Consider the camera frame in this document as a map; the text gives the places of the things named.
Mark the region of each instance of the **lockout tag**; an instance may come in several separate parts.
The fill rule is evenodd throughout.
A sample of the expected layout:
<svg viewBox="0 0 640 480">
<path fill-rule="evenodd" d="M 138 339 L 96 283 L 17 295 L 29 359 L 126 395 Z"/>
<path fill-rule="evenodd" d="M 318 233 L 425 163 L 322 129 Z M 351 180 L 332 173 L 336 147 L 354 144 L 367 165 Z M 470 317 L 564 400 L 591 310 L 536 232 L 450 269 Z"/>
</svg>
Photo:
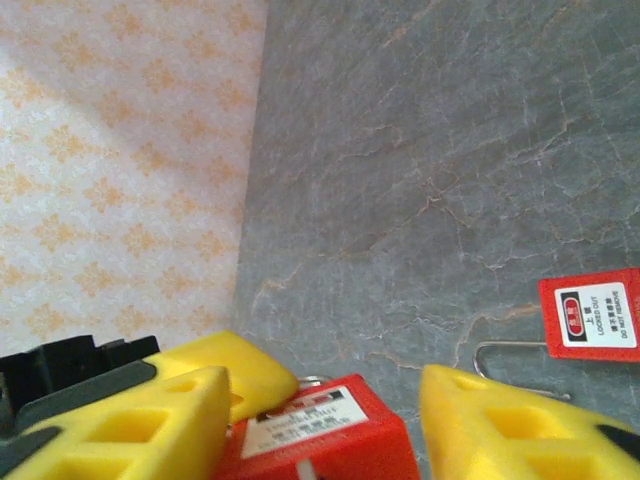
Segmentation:
<svg viewBox="0 0 640 480">
<path fill-rule="evenodd" d="M 549 355 L 640 361 L 640 268 L 539 283 Z"/>
</svg>

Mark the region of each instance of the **gray marble surface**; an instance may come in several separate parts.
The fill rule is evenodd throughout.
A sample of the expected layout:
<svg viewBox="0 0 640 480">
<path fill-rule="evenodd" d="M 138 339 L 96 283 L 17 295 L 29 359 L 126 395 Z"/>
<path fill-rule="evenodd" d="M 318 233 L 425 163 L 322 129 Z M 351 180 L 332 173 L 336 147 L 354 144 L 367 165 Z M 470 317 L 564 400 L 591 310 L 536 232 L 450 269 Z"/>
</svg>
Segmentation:
<svg viewBox="0 0 640 480">
<path fill-rule="evenodd" d="M 234 328 L 362 373 L 541 339 L 537 281 L 640 266 L 640 2 L 271 0 Z M 495 351 L 497 379 L 640 428 L 640 366 Z"/>
</svg>

